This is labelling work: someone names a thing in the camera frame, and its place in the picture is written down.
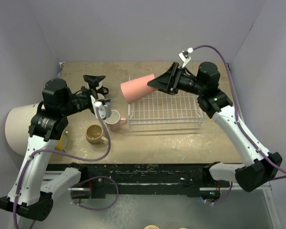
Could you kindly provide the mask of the light blue ceramic mug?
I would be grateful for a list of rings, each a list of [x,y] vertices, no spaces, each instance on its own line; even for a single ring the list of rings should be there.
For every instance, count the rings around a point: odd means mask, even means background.
[[[102,94],[97,94],[99,100],[104,100],[104,96]]]

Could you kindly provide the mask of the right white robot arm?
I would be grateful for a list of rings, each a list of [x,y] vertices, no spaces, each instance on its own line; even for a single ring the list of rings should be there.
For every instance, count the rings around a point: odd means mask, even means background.
[[[147,84],[158,91],[175,95],[178,91],[198,96],[199,107],[228,136],[241,156],[241,164],[214,162],[204,167],[203,183],[213,187],[220,180],[235,182],[244,191],[251,192],[277,174],[282,163],[278,152],[271,153],[235,116],[235,107],[228,96],[218,88],[220,73],[212,62],[203,62],[197,75],[174,62],[168,71]]]

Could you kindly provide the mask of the pink cup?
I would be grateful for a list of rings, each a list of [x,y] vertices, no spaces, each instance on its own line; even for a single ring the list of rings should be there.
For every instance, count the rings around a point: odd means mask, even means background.
[[[106,118],[105,123],[110,131],[117,131],[122,125],[128,123],[126,118],[121,117],[117,110],[111,110],[111,116]]]

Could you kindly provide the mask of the black hexagonal ceramic mug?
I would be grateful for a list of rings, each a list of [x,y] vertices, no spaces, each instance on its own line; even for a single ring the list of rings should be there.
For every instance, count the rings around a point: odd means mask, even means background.
[[[99,82],[99,85],[96,87],[96,92],[98,94],[107,95],[109,93],[109,89],[104,87],[102,82]]]

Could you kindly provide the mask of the salmon tall tumbler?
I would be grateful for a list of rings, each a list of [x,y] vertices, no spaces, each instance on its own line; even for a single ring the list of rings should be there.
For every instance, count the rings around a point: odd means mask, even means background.
[[[141,98],[157,91],[156,88],[147,85],[147,83],[154,78],[155,75],[150,74],[122,83],[121,91],[127,104],[133,104]]]

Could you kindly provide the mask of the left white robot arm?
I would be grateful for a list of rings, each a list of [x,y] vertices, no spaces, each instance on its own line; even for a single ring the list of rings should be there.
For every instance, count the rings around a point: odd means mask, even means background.
[[[43,185],[43,177],[63,131],[68,116],[89,109],[99,120],[111,115],[110,99],[99,99],[97,87],[104,75],[84,75],[88,88],[81,87],[72,93],[63,79],[53,79],[45,84],[43,100],[29,126],[25,158],[15,184],[7,196],[0,198],[0,209],[35,221],[43,221],[49,215],[54,201],[68,188],[87,185],[89,176],[86,166],[72,163],[56,178]]]

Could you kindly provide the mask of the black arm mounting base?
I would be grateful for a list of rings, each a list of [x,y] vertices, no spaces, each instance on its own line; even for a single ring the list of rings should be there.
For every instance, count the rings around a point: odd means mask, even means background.
[[[92,198],[119,195],[185,195],[218,198],[227,181],[205,181],[204,164],[83,164],[81,184],[74,191],[91,191]]]

